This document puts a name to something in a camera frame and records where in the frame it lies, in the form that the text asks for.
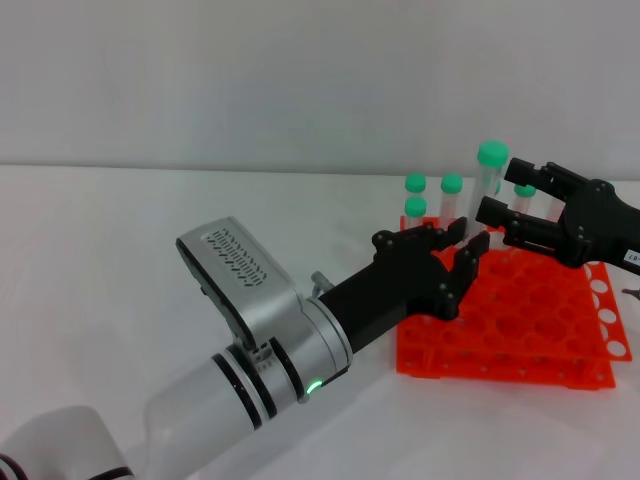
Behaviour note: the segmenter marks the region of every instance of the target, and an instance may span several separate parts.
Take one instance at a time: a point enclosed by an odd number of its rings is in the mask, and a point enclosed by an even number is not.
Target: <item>clear plastic tube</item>
[[[424,215],[427,213],[427,201],[422,197],[408,198],[404,204],[404,226],[414,228],[422,225]]]
[[[407,200],[411,197],[423,197],[427,188],[427,177],[421,173],[411,173],[404,180]]]
[[[493,198],[498,191],[502,168],[509,159],[509,147],[497,140],[488,140],[478,149],[478,173],[473,185],[467,222],[466,238],[474,237],[486,226],[476,220],[484,197]]]
[[[467,237],[475,237],[486,228],[485,225],[476,221],[476,215],[480,208],[480,203],[484,197],[495,197],[498,182],[502,175],[502,168],[479,166],[478,176],[473,184],[471,194],[471,205],[469,207],[469,217],[467,222]]]
[[[410,217],[408,215],[405,217],[406,228],[419,227],[420,225],[422,225],[422,217]]]
[[[531,185],[521,186],[516,185],[513,191],[516,194],[516,199],[513,202],[513,210],[518,213],[528,214],[529,206],[531,205],[531,199],[536,194],[535,187]]]
[[[549,210],[547,211],[547,220],[557,222],[560,219],[560,215],[562,215],[564,205],[565,203],[562,200],[552,198],[551,205],[549,205]]]
[[[531,198],[527,197],[516,197],[513,202],[513,210],[518,213],[529,213],[529,205],[531,204]]]
[[[456,218],[459,196],[460,195],[457,193],[442,193],[440,217],[438,219],[438,226],[440,228],[447,228],[449,224]]]

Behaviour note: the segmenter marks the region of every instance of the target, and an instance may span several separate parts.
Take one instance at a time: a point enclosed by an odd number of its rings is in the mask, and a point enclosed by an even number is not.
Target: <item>red tube rack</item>
[[[447,267],[453,253],[441,254]],[[415,377],[597,390],[615,387],[611,361],[631,349],[604,264],[569,269],[515,248],[482,257],[456,320],[398,326],[396,370]]]

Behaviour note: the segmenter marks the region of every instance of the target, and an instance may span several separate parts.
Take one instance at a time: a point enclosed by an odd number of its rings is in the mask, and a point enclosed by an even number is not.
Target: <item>white wall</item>
[[[640,178],[637,0],[0,0],[0,162]]]

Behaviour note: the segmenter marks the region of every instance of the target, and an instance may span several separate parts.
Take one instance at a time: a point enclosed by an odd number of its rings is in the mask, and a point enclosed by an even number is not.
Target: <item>green cap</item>
[[[421,173],[411,173],[404,181],[404,188],[410,193],[422,193],[427,188],[427,177]]]
[[[424,214],[427,213],[427,201],[422,197],[407,198],[404,204],[404,213],[408,217],[424,217]]]
[[[447,173],[442,177],[440,188],[444,193],[460,193],[462,191],[462,177],[457,173]]]
[[[509,160],[509,147],[498,140],[487,140],[480,144],[478,161],[491,168],[501,168]]]
[[[532,187],[531,185],[527,185],[523,187],[521,185],[516,185],[516,188],[513,189],[516,192],[516,195],[522,198],[531,198],[536,194],[536,187]]]

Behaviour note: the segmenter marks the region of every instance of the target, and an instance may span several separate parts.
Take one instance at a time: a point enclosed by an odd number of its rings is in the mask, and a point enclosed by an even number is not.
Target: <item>rack hole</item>
[[[531,291],[531,301],[538,305],[555,306],[558,303],[558,293],[551,287],[541,285]]]
[[[520,338],[527,332],[527,326],[517,317],[501,317],[496,322],[498,331],[508,338]]]
[[[627,353],[627,348],[617,340],[611,340],[607,343],[607,350],[614,357],[624,357]]]
[[[558,341],[564,337],[565,328],[553,319],[545,318],[536,323],[536,332],[547,340]]]
[[[606,293],[609,290],[609,287],[602,280],[594,280],[591,282],[591,290],[596,293]]]
[[[603,308],[602,310],[598,311],[598,317],[604,323],[616,323],[616,321],[618,320],[616,314],[608,308]]]

